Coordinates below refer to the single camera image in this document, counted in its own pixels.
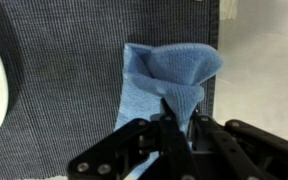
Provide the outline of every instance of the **gray mesh fabric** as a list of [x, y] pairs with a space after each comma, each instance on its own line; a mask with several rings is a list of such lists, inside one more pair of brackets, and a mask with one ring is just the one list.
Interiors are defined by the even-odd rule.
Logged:
[[[9, 109], [0, 179], [65, 175], [68, 161], [112, 132], [126, 42], [216, 47], [218, 0], [0, 0]], [[214, 78], [200, 104], [212, 113]]]

